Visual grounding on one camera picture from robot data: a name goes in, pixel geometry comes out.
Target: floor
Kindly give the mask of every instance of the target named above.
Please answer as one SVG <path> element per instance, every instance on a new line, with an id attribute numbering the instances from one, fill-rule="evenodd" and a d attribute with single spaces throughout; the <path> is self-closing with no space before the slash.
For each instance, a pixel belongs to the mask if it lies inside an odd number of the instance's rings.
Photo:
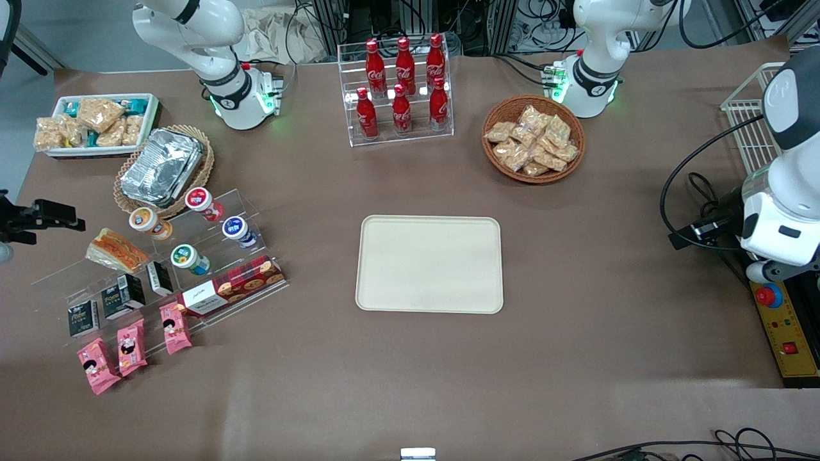
<path id="1" fill-rule="evenodd" d="M 265 0 L 235 2 L 240 7 L 272 3 Z M 694 0 L 686 17 L 687 34 L 698 43 L 715 39 L 714 25 L 707 20 L 703 2 L 706 0 Z M 710 2 L 710 7 L 722 34 L 740 24 L 732 0 Z M 21 23 L 71 68 L 96 72 L 184 68 L 182 62 L 170 54 L 142 42 L 131 24 L 132 9 L 132 2 L 90 0 L 83 8 L 77 8 L 73 2 L 26 0 Z M 684 47 L 677 31 L 670 29 L 657 49 Z M 12 202 L 34 156 L 31 146 L 34 119 L 49 116 L 53 101 L 51 76 L 42 77 L 11 56 L 0 80 L 0 143 L 4 147 L 0 151 L 3 165 L 0 188 L 9 190 Z"/>

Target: white plastic tray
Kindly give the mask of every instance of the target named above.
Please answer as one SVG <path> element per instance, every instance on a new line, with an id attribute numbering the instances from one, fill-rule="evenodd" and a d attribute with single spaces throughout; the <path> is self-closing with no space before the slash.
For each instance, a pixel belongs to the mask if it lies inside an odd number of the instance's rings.
<path id="1" fill-rule="evenodd" d="M 52 148 L 45 151 L 49 157 L 59 158 L 82 158 L 82 157 L 109 157 L 117 156 L 126 153 L 132 153 L 137 150 L 137 146 L 141 145 L 151 134 L 151 127 L 153 126 L 154 117 L 157 115 L 157 108 L 159 107 L 159 100 L 156 96 L 150 93 L 128 93 L 128 94 L 91 94 L 87 96 L 63 96 L 57 100 L 57 105 L 54 106 L 52 117 L 58 116 L 66 111 L 68 103 L 80 101 L 82 98 L 105 98 L 105 99 L 147 99 L 148 106 L 145 108 L 143 118 L 143 125 L 139 128 L 139 136 L 137 136 L 137 144 L 131 146 L 113 146 L 113 147 L 92 147 L 92 148 Z"/>
<path id="2" fill-rule="evenodd" d="M 372 215 L 362 222 L 356 304 L 367 311 L 496 313 L 501 227 L 491 217 Z"/>

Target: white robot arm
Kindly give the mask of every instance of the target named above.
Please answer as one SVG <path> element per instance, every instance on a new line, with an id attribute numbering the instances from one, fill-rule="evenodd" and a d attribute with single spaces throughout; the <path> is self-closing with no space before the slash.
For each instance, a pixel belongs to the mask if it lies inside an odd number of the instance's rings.
<path id="1" fill-rule="evenodd" d="M 216 113 L 236 130 L 249 130 L 276 111 L 271 74 L 244 69 L 231 45 L 244 33 L 242 14 L 229 0 L 143 0 L 134 28 L 148 44 L 185 62 L 208 91 Z"/>
<path id="2" fill-rule="evenodd" d="M 568 78 L 563 104 L 582 118 L 603 112 L 631 49 L 625 32 L 677 25 L 680 9 L 685 15 L 690 5 L 691 0 L 576 0 L 572 14 L 587 45 L 582 55 L 563 62 Z"/>
<path id="3" fill-rule="evenodd" d="M 795 267 L 813 270 L 820 246 L 820 48 L 792 57 L 763 95 L 764 120 L 782 155 L 743 183 L 740 245 L 773 263 L 747 276 L 764 283 Z"/>

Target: pink snack bag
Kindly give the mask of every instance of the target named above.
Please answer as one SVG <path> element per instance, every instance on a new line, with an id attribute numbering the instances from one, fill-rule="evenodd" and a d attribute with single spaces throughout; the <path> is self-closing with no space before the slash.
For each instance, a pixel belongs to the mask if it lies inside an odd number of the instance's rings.
<path id="1" fill-rule="evenodd" d="M 102 394 L 105 389 L 122 379 L 116 375 L 116 370 L 105 353 L 105 342 L 99 338 L 80 349 L 77 357 L 83 364 L 85 377 L 88 378 L 95 395 Z"/>
<path id="2" fill-rule="evenodd" d="M 165 335 L 165 346 L 168 353 L 173 354 L 186 347 L 192 346 L 191 335 L 188 333 L 188 322 L 185 320 L 185 306 L 176 301 L 159 308 L 162 317 L 162 332 Z"/>
<path id="3" fill-rule="evenodd" d="M 117 355 L 120 358 L 120 373 L 127 377 L 139 367 L 148 365 L 145 360 L 145 344 L 143 342 L 143 324 L 140 318 L 132 325 L 121 328 L 116 333 L 116 344 L 120 348 Z"/>

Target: emergency stop button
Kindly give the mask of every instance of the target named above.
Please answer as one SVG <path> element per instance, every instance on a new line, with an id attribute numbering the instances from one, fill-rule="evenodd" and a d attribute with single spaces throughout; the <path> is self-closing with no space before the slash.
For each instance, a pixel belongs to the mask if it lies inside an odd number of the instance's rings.
<path id="1" fill-rule="evenodd" d="M 795 343 L 783 343 L 783 353 L 786 355 L 797 354 L 797 345 Z"/>
<path id="2" fill-rule="evenodd" d="M 754 298 L 762 305 L 776 309 L 783 304 L 783 292 L 777 285 L 767 283 L 754 291 Z"/>

